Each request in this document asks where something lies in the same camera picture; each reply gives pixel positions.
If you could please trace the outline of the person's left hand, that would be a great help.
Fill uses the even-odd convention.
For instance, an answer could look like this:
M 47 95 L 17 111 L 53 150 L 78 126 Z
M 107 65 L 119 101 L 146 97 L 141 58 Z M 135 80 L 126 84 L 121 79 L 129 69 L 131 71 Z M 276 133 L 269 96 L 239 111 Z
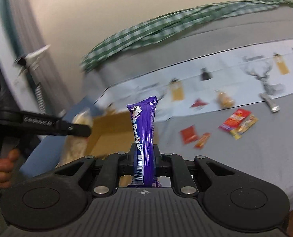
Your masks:
M 19 156 L 20 151 L 13 149 L 6 158 L 0 159 L 0 189 L 6 189 L 11 186 L 12 172 Z

